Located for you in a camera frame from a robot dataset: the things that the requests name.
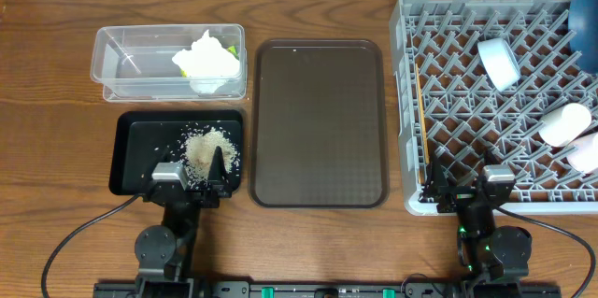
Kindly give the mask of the dark blue plate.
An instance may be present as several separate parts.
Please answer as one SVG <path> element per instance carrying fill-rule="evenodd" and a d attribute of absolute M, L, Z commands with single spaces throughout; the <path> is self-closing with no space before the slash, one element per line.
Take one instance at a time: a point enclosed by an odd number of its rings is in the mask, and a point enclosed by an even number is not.
<path fill-rule="evenodd" d="M 571 0 L 568 29 L 575 32 L 569 42 L 572 52 L 581 56 L 577 65 L 583 71 L 597 76 L 597 0 Z"/>

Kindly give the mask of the cream white plastic cup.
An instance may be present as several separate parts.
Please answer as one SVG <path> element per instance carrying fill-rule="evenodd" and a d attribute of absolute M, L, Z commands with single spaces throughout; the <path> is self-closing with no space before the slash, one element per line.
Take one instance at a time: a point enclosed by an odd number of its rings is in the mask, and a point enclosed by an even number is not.
<path fill-rule="evenodd" d="M 541 119 L 540 137 L 552 147 L 564 147 L 591 124 L 591 112 L 579 103 L 569 103 L 550 111 Z"/>

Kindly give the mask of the clear plastic waste bin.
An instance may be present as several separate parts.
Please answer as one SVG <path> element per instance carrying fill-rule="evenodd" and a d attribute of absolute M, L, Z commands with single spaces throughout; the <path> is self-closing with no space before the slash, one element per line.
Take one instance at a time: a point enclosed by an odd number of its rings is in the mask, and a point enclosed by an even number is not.
<path fill-rule="evenodd" d="M 208 30 L 226 49 L 234 46 L 240 62 L 236 78 L 212 94 L 195 92 L 172 57 Z M 206 101 L 240 99 L 247 89 L 245 30 L 235 23 L 108 26 L 98 30 L 90 77 L 103 85 L 110 102 Z"/>

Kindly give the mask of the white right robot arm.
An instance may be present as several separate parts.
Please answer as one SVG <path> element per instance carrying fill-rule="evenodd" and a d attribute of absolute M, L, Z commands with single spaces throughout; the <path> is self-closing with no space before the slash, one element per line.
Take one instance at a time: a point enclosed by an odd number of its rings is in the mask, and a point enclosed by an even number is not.
<path fill-rule="evenodd" d="M 506 202 L 514 183 L 479 178 L 472 186 L 429 181 L 423 195 L 437 201 L 440 213 L 458 217 L 457 250 L 468 274 L 444 289 L 447 297 L 524 296 L 520 279 L 529 275 L 531 234 L 517 226 L 495 223 L 493 210 Z"/>

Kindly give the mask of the grey plastic dishwasher rack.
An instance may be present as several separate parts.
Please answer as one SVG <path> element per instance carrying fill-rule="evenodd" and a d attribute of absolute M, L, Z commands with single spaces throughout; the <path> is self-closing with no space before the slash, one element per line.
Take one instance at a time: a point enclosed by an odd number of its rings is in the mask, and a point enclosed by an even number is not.
<path fill-rule="evenodd" d="M 577 65 L 569 42 L 571 0 L 398 0 L 390 20 L 392 70 L 398 91 L 398 144 L 404 203 L 432 216 L 421 200 L 424 161 L 415 63 L 420 70 L 429 156 L 448 180 L 470 184 L 486 153 L 515 174 L 507 209 L 523 215 L 593 214 L 597 176 L 567 162 L 568 149 L 545 143 L 545 114 L 569 103 L 597 108 L 597 80 Z M 487 76 L 477 43 L 502 38 L 513 50 L 520 79 L 499 92 Z"/>

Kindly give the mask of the pile of rice grains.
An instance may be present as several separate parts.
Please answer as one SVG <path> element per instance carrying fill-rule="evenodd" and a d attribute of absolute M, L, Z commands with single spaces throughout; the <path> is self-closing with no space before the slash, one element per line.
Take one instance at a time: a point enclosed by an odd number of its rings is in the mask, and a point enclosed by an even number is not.
<path fill-rule="evenodd" d="M 221 148 L 227 174 L 239 175 L 241 155 L 238 145 L 228 137 L 229 132 L 222 127 L 205 126 L 200 129 L 188 128 L 180 139 L 180 161 L 183 163 L 190 183 L 194 187 L 205 183 L 217 147 Z"/>

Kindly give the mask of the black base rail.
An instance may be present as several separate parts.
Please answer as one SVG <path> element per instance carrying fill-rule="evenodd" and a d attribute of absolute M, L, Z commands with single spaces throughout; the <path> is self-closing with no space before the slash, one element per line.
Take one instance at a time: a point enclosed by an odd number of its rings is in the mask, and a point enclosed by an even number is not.
<path fill-rule="evenodd" d="M 559 298 L 561 289 L 551 285 L 521 285 L 519 283 L 482 284 L 471 292 L 457 283 L 433 283 L 424 277 L 410 277 L 394 285 L 361 285 L 351 283 L 297 284 L 249 283 L 201 279 L 184 282 L 97 283 L 93 298 Z"/>

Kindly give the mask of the wooden chopstick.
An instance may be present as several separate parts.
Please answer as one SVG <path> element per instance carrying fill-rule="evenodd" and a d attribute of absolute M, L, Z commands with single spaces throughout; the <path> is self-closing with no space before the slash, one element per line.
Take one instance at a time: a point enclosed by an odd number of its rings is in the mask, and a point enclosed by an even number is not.
<path fill-rule="evenodd" d="M 430 156 L 429 156 L 429 150 L 428 150 L 425 114 L 424 114 L 424 107 L 423 107 L 422 100 L 419 100 L 419 110 L 420 110 L 420 127 L 421 127 L 421 136 L 422 136 L 422 151 L 424 154 L 424 161 L 426 164 L 428 164 L 430 162 Z"/>
<path fill-rule="evenodd" d="M 422 98 L 422 91 L 420 86 L 420 70 L 417 63 L 415 63 L 415 81 L 416 81 L 416 89 L 417 89 L 417 97 L 418 97 L 418 106 L 419 106 L 419 113 L 420 113 L 420 128 L 421 128 L 421 135 L 422 135 L 422 143 L 425 144 L 427 141 L 427 134 L 426 134 L 426 126 L 425 126 L 425 114 L 424 114 L 424 104 Z"/>

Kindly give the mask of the black plastic tray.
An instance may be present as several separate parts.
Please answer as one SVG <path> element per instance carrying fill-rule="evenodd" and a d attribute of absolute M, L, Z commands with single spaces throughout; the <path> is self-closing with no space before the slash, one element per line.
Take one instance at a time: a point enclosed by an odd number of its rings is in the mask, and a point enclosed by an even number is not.
<path fill-rule="evenodd" d="M 219 132 L 235 149 L 225 166 L 233 189 L 240 184 L 243 118 L 236 110 L 129 111 L 117 122 L 108 187 L 115 195 L 134 195 L 157 163 L 183 163 L 190 183 L 199 191 L 207 187 L 192 171 L 186 141 Z"/>

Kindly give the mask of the white paper napkin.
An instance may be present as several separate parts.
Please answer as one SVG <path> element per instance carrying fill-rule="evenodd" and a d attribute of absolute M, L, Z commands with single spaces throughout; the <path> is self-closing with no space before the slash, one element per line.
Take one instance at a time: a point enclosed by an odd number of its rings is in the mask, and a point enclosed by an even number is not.
<path fill-rule="evenodd" d="M 228 79 L 236 78 L 240 62 L 221 42 L 206 30 L 191 44 L 189 50 L 180 50 L 172 57 L 191 88 L 200 94 L 212 94 Z"/>

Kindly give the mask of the pink plastic cup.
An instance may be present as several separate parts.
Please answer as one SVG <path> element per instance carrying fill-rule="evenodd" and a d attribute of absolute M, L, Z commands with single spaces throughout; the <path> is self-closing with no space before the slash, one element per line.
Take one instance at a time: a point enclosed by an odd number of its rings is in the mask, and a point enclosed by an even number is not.
<path fill-rule="evenodd" d="M 566 156 L 569 165 L 584 174 L 590 174 L 596 170 L 598 164 L 597 141 L 598 134 L 593 133 L 571 142 L 567 148 L 572 151 Z"/>

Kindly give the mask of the light blue bowl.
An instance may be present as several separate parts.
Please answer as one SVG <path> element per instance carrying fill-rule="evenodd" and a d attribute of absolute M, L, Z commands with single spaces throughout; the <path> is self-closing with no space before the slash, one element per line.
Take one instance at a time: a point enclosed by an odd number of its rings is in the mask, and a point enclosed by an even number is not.
<path fill-rule="evenodd" d="M 520 79 L 520 69 L 513 50 L 502 38 L 477 43 L 477 50 L 491 83 L 503 92 Z"/>

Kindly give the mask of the brown plastic serving tray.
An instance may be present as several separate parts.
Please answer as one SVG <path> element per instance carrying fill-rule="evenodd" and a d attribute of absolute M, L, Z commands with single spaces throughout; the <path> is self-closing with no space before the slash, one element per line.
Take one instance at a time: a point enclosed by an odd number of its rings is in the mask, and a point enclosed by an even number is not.
<path fill-rule="evenodd" d="M 389 195 L 381 51 L 272 39 L 256 52 L 249 194 L 266 208 L 366 209 Z"/>

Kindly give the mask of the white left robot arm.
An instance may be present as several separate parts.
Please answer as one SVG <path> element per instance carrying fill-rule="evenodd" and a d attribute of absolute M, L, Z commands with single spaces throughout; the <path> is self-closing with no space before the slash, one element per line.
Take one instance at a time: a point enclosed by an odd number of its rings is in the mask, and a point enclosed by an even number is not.
<path fill-rule="evenodd" d="M 213 200 L 228 194 L 230 178 L 221 147 L 208 156 L 209 183 L 216 189 L 200 193 L 182 163 L 161 158 L 150 169 L 140 196 L 164 208 L 163 221 L 142 231 L 135 241 L 139 270 L 132 297 L 447 297 L 449 286 L 428 282 L 399 286 L 250 284 L 246 281 L 209 283 L 189 274 L 199 214 Z"/>

